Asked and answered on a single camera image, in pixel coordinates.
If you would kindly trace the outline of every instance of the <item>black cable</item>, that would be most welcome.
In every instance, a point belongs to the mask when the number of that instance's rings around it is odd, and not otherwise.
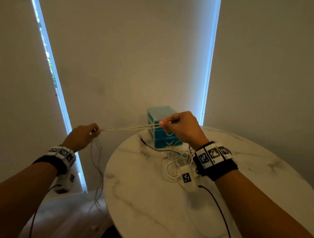
[[[226,228],[227,228],[227,231],[228,231],[228,236],[229,236],[229,238],[231,238],[231,235],[230,235],[230,232],[229,232],[229,228],[228,228],[226,219],[225,219],[225,217],[224,217],[224,215],[223,215],[223,213],[222,213],[222,211],[221,211],[221,209],[220,209],[220,206],[218,205],[218,202],[216,201],[214,195],[213,195],[207,188],[205,188],[205,189],[207,190],[207,192],[210,193],[210,195],[212,195],[212,197],[213,197],[213,199],[214,199],[214,201],[215,201],[215,203],[216,203],[216,205],[217,205],[217,207],[218,207],[218,209],[219,209],[219,211],[220,211],[220,214],[221,214],[222,218],[224,219],[224,222],[225,222],[225,225],[226,225]]]
[[[53,189],[54,187],[61,187],[61,184],[56,184],[56,185],[52,186],[51,188],[49,188],[49,190],[48,190],[47,193],[49,193],[50,190]],[[35,212],[35,214],[34,214],[34,216],[33,216],[32,225],[30,226],[30,236],[29,236],[29,238],[32,237],[32,231],[33,231],[34,220],[35,220],[35,216],[36,216],[36,214],[37,214],[38,208],[37,208],[37,210],[36,210],[36,212]]]
[[[156,150],[156,151],[159,151],[159,152],[165,152],[165,151],[169,151],[169,152],[173,152],[173,153],[176,153],[178,155],[182,155],[180,154],[179,152],[176,152],[176,151],[172,151],[170,149],[155,149],[153,147],[151,147],[150,145],[146,144],[146,142],[143,140],[143,138],[141,138],[141,141],[144,143],[144,145],[148,146],[149,148],[153,149],[153,150]]]

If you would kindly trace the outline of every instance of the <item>floor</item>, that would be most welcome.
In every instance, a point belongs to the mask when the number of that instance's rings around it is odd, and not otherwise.
[[[94,206],[94,193],[83,193],[43,203],[37,212],[32,238],[100,238],[113,225],[104,196],[99,200],[102,211]],[[31,220],[19,238],[28,238]]]

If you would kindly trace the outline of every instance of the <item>white marble tabletop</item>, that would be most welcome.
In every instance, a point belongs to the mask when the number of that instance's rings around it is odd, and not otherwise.
[[[293,168],[245,138],[209,127],[203,131],[227,147],[239,170],[314,235],[314,191]],[[178,182],[168,182],[162,166],[166,153],[148,148],[140,137],[151,145],[147,130],[131,136],[115,150],[105,170],[105,201],[119,233],[124,238],[228,237],[210,194],[200,188],[193,198]],[[215,184],[207,177],[198,182],[214,194],[231,237],[241,237]]]

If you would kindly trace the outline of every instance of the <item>drawer handle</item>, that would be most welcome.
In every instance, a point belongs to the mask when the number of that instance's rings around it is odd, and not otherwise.
[[[174,141],[175,141],[175,140],[172,140],[170,143],[168,143],[168,142],[166,141],[166,144],[167,144],[167,145],[171,145]]]

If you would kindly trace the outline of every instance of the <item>wristband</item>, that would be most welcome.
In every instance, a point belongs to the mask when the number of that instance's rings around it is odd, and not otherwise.
[[[238,169],[232,160],[231,152],[222,144],[215,142],[209,142],[198,149],[193,161],[198,173],[202,176],[208,176],[212,181]]]
[[[57,176],[66,174],[76,161],[73,150],[64,146],[55,146],[51,148],[44,156],[35,160],[33,164],[38,162],[47,162],[57,169]]]

